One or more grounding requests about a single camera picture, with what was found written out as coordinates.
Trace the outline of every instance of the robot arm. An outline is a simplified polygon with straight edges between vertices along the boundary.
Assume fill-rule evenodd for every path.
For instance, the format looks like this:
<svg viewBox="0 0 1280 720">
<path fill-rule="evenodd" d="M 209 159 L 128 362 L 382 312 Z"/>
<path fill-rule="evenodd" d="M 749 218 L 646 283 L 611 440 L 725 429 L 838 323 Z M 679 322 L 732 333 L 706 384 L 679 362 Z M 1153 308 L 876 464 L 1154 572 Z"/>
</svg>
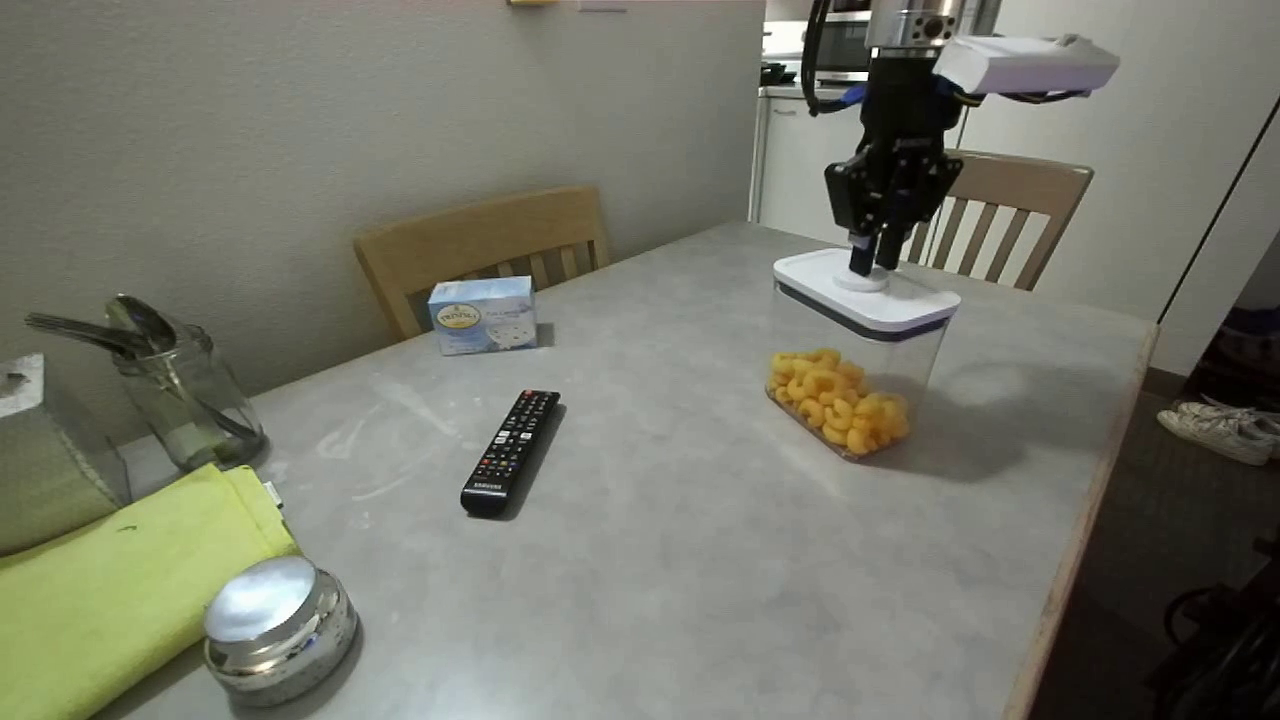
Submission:
<svg viewBox="0 0 1280 720">
<path fill-rule="evenodd" d="M 812 6 L 801 86 L 812 111 L 831 111 L 812 98 L 812 58 L 831 0 Z M 864 88 L 864 138 L 850 159 L 823 173 L 831 218 L 847 229 L 847 267 L 855 276 L 893 273 L 898 248 L 926 222 L 961 178 L 945 152 L 945 134 L 964 105 L 985 92 L 1020 100 L 1058 100 L 1101 88 L 1117 58 L 1086 42 L 957 42 L 964 0 L 876 0 L 867 19 L 870 72 Z"/>
</svg>

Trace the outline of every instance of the black remote control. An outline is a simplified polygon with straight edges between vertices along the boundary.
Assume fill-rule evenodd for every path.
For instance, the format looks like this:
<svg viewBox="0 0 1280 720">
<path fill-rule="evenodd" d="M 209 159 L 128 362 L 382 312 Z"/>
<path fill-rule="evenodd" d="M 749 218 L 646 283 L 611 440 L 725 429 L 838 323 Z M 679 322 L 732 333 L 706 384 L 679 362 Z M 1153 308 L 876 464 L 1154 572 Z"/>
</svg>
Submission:
<svg viewBox="0 0 1280 720">
<path fill-rule="evenodd" d="M 465 484 L 470 518 L 510 518 L 560 422 L 560 393 L 521 393 Z"/>
</svg>

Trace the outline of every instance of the chair back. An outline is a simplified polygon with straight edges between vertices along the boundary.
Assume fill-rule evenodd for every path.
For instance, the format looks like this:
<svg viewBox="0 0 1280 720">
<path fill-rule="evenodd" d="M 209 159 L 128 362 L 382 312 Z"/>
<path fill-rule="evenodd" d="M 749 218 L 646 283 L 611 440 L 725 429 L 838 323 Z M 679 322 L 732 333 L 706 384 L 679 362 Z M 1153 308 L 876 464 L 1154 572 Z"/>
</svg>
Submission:
<svg viewBox="0 0 1280 720">
<path fill-rule="evenodd" d="M 1091 167 L 990 152 L 957 152 L 957 159 L 964 173 L 932 224 L 914 229 L 906 263 L 1037 287 Z"/>
<path fill-rule="evenodd" d="M 571 186 L 382 229 L 355 242 L 355 257 L 390 328 L 416 336 L 416 306 L 440 280 L 530 276 L 530 287 L 553 287 L 606 263 L 606 229 L 599 191 Z"/>
</svg>

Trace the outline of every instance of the green towel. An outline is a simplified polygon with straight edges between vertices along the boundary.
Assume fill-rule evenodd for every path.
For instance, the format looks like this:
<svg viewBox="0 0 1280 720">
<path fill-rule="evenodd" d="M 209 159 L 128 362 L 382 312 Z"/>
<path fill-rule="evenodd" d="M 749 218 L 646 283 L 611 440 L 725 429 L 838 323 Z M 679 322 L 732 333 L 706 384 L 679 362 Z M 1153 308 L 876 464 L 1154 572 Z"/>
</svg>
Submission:
<svg viewBox="0 0 1280 720">
<path fill-rule="evenodd" d="M 197 468 L 0 560 L 0 715 L 92 715 L 205 637 L 205 603 L 296 553 L 250 468 Z"/>
</svg>

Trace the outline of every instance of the table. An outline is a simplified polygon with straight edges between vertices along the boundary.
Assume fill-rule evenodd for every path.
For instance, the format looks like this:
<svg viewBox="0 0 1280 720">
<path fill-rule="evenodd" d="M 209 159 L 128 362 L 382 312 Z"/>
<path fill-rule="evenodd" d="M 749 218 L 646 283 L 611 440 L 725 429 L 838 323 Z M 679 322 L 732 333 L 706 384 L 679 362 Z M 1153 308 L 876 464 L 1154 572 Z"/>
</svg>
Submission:
<svg viewBox="0 0 1280 720">
<path fill-rule="evenodd" d="M 364 616 L 304 712 L 1022 715 L 1153 323 L 906 267 L 964 308 L 914 435 L 847 464 L 765 395 L 768 263 L 806 248 L 725 224 L 542 291 L 542 347 L 424 336 L 254 395 L 262 476 Z M 562 424 L 521 518 L 468 522 L 521 388 Z M 183 656 L 117 712 L 229 703 Z"/>
</svg>

